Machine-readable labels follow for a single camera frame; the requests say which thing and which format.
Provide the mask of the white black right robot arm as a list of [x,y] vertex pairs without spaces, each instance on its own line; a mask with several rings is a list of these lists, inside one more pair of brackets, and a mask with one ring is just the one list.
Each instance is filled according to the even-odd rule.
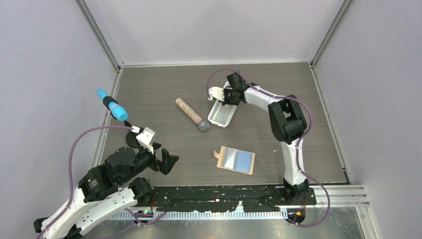
[[247,103],[258,106],[269,114],[273,136],[280,142],[285,173],[283,178],[284,198],[297,204],[309,190],[309,181],[303,173],[303,137],[308,124],[302,108],[293,95],[274,95],[256,84],[248,83],[239,73],[227,77],[223,88],[223,104]]

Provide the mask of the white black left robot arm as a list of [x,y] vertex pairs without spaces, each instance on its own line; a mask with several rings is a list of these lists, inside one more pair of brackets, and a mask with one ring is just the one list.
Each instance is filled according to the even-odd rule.
[[90,169],[78,182],[71,199],[52,216],[33,223],[38,238],[80,239],[93,227],[123,209],[149,206],[153,190],[139,174],[150,168],[167,175],[179,160],[162,149],[162,159],[147,149],[121,147],[103,164]]

